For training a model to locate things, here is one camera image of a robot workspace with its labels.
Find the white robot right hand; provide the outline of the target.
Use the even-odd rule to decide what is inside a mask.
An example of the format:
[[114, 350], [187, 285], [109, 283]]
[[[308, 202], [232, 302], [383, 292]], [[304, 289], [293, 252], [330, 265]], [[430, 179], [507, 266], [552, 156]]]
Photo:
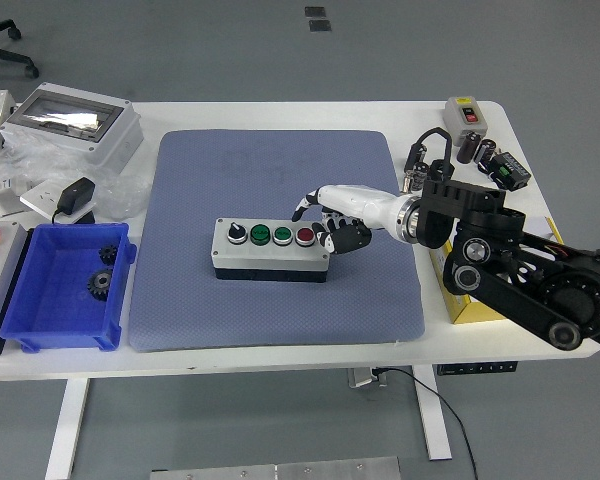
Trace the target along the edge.
[[394, 239], [408, 243], [403, 232], [406, 196], [395, 196], [366, 186], [325, 185], [299, 202], [291, 218], [301, 219], [311, 206], [322, 206], [322, 220], [312, 224], [319, 244], [330, 254], [344, 254], [367, 246], [372, 231], [384, 229]]

